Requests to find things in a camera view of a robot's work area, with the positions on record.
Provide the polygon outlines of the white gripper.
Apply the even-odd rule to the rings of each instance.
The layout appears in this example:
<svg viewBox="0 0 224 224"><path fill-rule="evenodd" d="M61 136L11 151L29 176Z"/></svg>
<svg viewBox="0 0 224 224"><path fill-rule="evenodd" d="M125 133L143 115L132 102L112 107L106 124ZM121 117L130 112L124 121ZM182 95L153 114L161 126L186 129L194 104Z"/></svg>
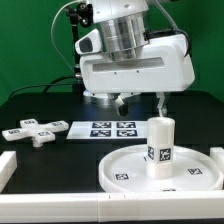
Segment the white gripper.
<svg viewBox="0 0 224 224"><path fill-rule="evenodd" d="M157 92L160 117L167 113L165 94L186 90L195 80L186 40L182 34L154 38L137 49L135 59L113 62L109 55L97 53L81 57L84 85L91 93ZM119 116L128 114L128 103L113 95Z"/></svg>

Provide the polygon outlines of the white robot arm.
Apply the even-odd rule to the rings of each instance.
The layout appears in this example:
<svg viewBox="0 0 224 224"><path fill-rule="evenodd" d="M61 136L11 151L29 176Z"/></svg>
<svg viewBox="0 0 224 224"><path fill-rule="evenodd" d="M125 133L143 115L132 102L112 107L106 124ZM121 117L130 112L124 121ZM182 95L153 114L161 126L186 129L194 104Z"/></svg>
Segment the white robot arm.
<svg viewBox="0 0 224 224"><path fill-rule="evenodd" d="M132 94L154 92L165 114L165 95L194 81L188 35L173 26L148 31L144 13L158 0L86 0L88 20L97 25L75 43L80 70L91 94L106 94L119 115L128 113Z"/></svg>

